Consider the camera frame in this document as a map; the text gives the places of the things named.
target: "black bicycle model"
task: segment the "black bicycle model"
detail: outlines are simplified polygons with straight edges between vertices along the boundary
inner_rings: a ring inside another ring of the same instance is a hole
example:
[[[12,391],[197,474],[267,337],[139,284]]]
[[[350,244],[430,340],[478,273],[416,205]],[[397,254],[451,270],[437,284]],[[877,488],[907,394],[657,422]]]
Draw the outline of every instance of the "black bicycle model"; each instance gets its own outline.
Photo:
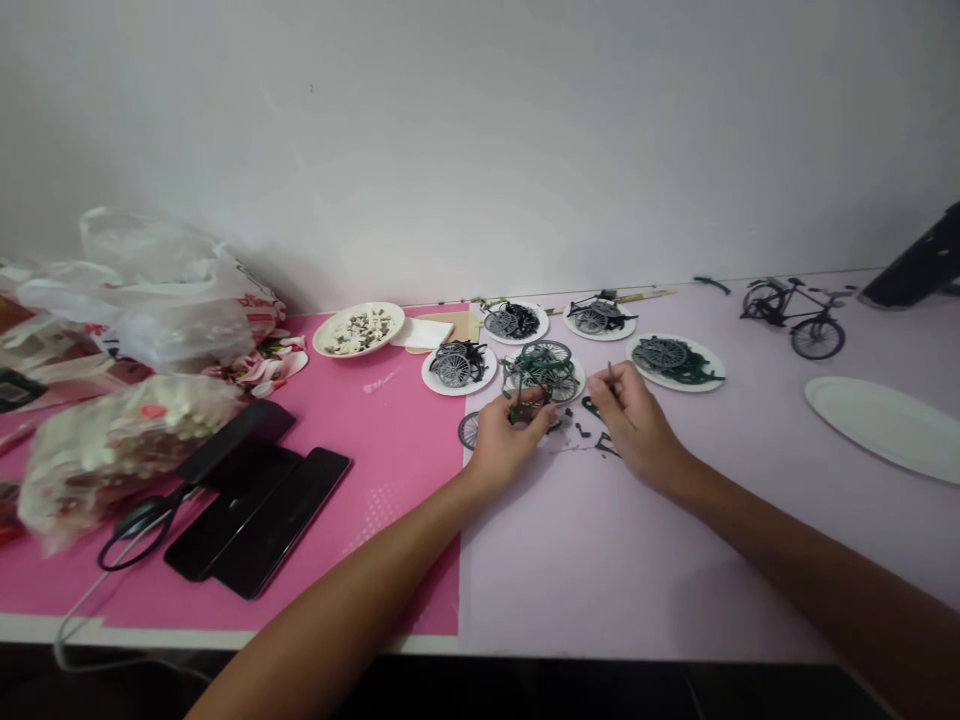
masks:
[[[743,315],[740,317],[765,320],[777,327],[785,327],[790,318],[807,317],[808,319],[801,320],[790,328],[790,344],[797,355],[807,360],[826,360],[843,350],[847,334],[840,324],[830,317],[830,311],[843,307],[844,303],[840,298],[853,295],[856,286],[847,285],[841,292],[829,292],[820,288],[807,288],[807,292],[804,292],[800,288],[806,287],[806,284],[799,278],[789,278],[787,282],[790,283],[789,286],[777,278],[754,280],[747,286],[750,289],[743,298]],[[807,293],[823,293],[827,301],[820,302]],[[787,315],[787,306],[797,294],[819,305],[820,309]]]

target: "white wall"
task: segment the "white wall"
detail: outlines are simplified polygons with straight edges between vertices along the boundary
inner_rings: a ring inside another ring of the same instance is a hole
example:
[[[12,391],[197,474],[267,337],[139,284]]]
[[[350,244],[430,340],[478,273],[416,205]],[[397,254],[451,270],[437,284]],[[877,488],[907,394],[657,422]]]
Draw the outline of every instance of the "white wall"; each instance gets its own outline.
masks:
[[[4,0],[4,254],[205,225],[302,310],[885,264],[960,198],[956,0]]]

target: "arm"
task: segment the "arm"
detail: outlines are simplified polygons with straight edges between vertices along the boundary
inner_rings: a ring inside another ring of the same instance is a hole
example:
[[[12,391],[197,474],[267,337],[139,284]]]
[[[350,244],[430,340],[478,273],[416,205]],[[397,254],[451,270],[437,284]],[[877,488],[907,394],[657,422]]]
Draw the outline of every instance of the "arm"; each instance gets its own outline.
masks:
[[[526,397],[537,391],[524,391]],[[554,420],[525,430],[500,397],[480,413],[463,471],[311,585],[230,662],[190,711],[212,718],[324,718],[380,650],[424,575],[463,527],[510,484]]]
[[[955,717],[960,615],[693,457],[632,363],[590,378],[630,469],[753,564],[903,717]]]

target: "white plastic bag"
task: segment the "white plastic bag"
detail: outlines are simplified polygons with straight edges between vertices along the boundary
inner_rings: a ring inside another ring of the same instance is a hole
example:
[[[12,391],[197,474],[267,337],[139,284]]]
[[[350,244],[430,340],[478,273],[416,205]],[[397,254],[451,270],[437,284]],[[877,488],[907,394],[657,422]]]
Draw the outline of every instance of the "white plastic bag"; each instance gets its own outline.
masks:
[[[201,230],[98,208],[80,233],[86,260],[47,266],[17,297],[83,323],[117,359],[160,373],[229,365],[286,317],[273,291]]]
[[[230,383],[154,375],[44,420],[30,448],[20,520],[48,554],[69,547],[118,500],[175,470],[242,408],[242,391]]]

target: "bowl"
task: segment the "bowl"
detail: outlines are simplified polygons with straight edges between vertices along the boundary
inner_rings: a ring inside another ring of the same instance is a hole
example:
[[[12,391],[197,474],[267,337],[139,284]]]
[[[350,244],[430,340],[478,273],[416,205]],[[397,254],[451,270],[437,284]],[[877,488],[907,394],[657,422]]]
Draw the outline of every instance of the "bowl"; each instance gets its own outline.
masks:
[[[341,322],[349,320],[352,316],[357,315],[358,313],[367,313],[370,311],[378,312],[380,310],[382,310],[385,315],[388,315],[391,321],[390,329],[387,330],[386,334],[382,338],[363,350],[346,355],[339,355],[337,353],[331,353],[325,350],[325,348],[335,344],[334,328],[337,327]],[[400,332],[400,328],[403,327],[403,321],[405,318],[406,315],[403,313],[403,308],[401,308],[399,305],[394,305],[393,303],[372,302],[354,305],[346,310],[341,310],[323,323],[323,325],[317,328],[317,332],[313,334],[313,349],[324,357],[330,357],[336,360],[360,357],[361,355],[369,355],[370,353],[376,352],[382,348],[384,345],[390,342],[390,338]]]

